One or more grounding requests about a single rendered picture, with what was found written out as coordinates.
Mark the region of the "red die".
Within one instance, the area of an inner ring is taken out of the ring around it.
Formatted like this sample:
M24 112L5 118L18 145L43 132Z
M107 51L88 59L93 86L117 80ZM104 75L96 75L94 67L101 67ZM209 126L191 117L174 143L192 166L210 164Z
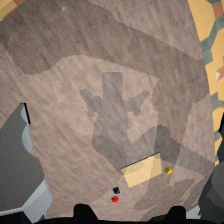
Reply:
M114 203L116 203L116 202L118 202L119 201L119 199L118 199L118 197L116 197L116 196L114 196L113 198L111 198L112 199L112 202L114 202Z

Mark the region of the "black die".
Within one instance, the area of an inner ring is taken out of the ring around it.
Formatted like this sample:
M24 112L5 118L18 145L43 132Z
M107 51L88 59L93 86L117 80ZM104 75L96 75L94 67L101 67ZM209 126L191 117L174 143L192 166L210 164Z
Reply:
M115 195L120 193L120 191L119 191L119 188L118 188L118 187L113 188L113 191L114 191Z

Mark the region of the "tan mat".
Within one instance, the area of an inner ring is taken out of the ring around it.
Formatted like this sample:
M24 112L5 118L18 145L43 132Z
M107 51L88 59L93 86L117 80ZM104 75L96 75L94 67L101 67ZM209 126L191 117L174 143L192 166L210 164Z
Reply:
M162 174L160 152L121 168L129 187Z

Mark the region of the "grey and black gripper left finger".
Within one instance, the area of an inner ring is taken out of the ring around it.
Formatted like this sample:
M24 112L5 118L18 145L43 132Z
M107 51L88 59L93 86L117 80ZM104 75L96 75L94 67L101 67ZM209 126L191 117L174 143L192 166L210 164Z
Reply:
M25 121L24 121L25 120ZM26 103L0 129L0 224L32 224L46 219L53 196L33 143Z

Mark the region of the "yellow die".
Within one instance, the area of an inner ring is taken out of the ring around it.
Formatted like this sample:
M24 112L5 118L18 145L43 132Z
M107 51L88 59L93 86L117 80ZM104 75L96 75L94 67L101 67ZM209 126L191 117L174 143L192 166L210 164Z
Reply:
M172 171L173 171L173 170L171 169L171 167L167 167L167 168L165 169L165 172L166 172L167 174L170 174Z

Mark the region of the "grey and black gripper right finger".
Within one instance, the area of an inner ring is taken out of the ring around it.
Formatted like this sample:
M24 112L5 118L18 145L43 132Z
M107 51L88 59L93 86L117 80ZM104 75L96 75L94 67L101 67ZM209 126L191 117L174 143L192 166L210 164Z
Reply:
M198 200L200 207L198 216L201 216L200 219L202 220L224 224L224 112L219 133L222 137L221 144L217 150L219 164L215 166L202 190Z

